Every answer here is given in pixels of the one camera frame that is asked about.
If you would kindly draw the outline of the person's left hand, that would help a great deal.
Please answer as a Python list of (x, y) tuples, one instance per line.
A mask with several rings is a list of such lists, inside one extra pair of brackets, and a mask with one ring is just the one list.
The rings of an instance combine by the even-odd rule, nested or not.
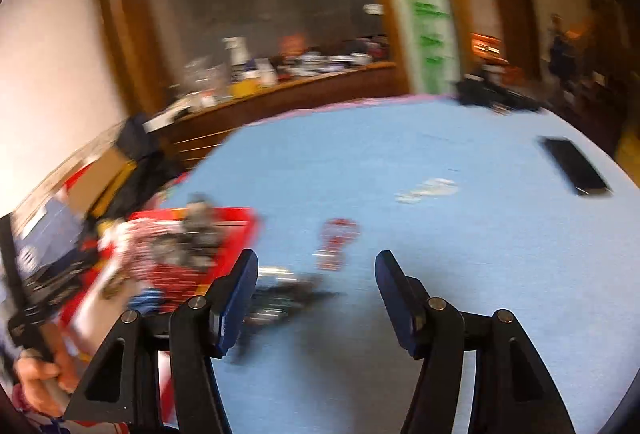
[(14, 370), (29, 406), (40, 414), (58, 418), (62, 417), (66, 407), (48, 389), (47, 383), (55, 382), (60, 390), (72, 394), (79, 383), (76, 358), (68, 351), (57, 324), (44, 324), (40, 331), (48, 343), (53, 362), (46, 362), (41, 357), (22, 350), (20, 357), (14, 362)]

